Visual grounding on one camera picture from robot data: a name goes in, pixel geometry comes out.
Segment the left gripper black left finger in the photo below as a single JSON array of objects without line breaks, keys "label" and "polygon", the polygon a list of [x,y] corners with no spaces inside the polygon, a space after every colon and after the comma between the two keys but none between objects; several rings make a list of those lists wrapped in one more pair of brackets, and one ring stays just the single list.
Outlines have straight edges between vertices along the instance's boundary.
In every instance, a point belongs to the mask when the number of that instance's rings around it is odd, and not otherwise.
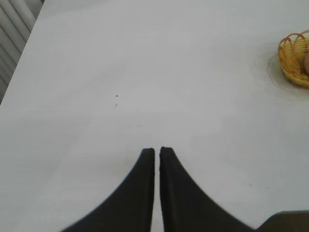
[{"label": "left gripper black left finger", "polygon": [[155,151],[141,151],[117,189],[65,232],[149,232],[155,193]]}]

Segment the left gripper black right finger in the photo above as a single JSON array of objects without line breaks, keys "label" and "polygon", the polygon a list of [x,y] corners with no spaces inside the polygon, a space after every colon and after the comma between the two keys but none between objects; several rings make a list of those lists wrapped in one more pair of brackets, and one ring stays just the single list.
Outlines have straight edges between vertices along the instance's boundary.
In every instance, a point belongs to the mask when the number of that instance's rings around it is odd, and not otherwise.
[{"label": "left gripper black right finger", "polygon": [[160,201],[166,232],[251,232],[195,183],[170,147],[160,149]]}]

